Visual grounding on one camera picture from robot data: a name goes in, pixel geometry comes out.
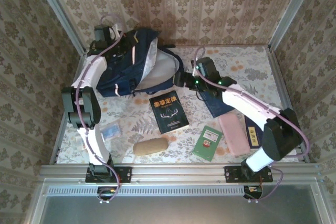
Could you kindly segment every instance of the white floral mat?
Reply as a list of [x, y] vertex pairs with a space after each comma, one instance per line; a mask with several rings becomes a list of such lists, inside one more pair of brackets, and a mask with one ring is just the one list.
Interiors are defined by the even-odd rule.
[[[185, 71], [192, 72], [190, 60], [193, 58], [196, 49], [197, 47], [181, 47], [171, 50], [182, 58]], [[257, 98], [279, 108], [281, 107], [280, 97], [264, 46], [207, 47], [206, 56], [214, 60], [221, 76], [230, 76]], [[161, 137], [149, 104], [149, 98], [171, 90], [177, 91], [190, 126], [175, 133], [163, 135], [170, 142], [166, 151], [136, 157], [132, 150], [135, 143]], [[96, 95], [102, 111], [101, 127], [117, 121], [121, 129], [121, 137], [105, 142], [107, 149], [111, 152], [114, 163], [209, 163], [209, 161], [194, 155], [192, 150], [205, 125], [220, 131], [221, 128], [218, 120], [212, 118], [206, 105], [197, 99], [194, 91], [190, 91], [187, 88], [172, 87], [154, 95], [141, 93], [135, 97], [129, 95], [120, 98], [103, 98], [97, 92]], [[243, 115], [236, 110], [235, 113], [237, 113], [241, 126], [245, 130]], [[68, 124], [57, 163], [89, 163], [89, 155], [86, 150], [83, 150], [82, 143], [77, 131]], [[234, 157], [230, 154], [225, 139], [222, 137], [212, 163], [240, 163], [251, 153]], [[298, 159], [284, 158], [282, 161], [297, 162]]]

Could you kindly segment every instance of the backpack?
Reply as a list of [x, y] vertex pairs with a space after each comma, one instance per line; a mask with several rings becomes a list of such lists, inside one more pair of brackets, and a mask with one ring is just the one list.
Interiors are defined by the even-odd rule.
[[177, 72], [183, 73], [180, 57], [168, 46], [158, 47], [158, 32], [140, 28], [127, 33], [137, 43], [121, 57], [107, 62], [107, 69], [101, 75], [97, 90], [103, 97], [116, 97], [146, 92], [154, 94], [173, 86]]

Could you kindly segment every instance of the green booklet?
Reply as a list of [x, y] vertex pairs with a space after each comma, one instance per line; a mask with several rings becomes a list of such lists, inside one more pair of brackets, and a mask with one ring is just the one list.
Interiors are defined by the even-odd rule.
[[211, 161], [215, 155], [215, 151], [222, 138], [222, 132], [217, 131], [209, 126], [205, 126], [202, 130], [193, 153], [208, 161]]

